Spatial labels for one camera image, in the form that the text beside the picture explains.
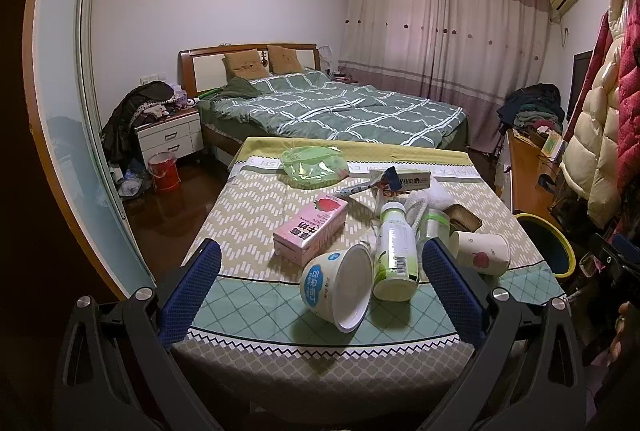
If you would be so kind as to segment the person's hand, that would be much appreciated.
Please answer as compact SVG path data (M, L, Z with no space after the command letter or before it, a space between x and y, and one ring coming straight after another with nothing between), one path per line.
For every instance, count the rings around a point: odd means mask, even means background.
M608 349L608 365L639 356L639 310L630 301L618 309L616 335Z

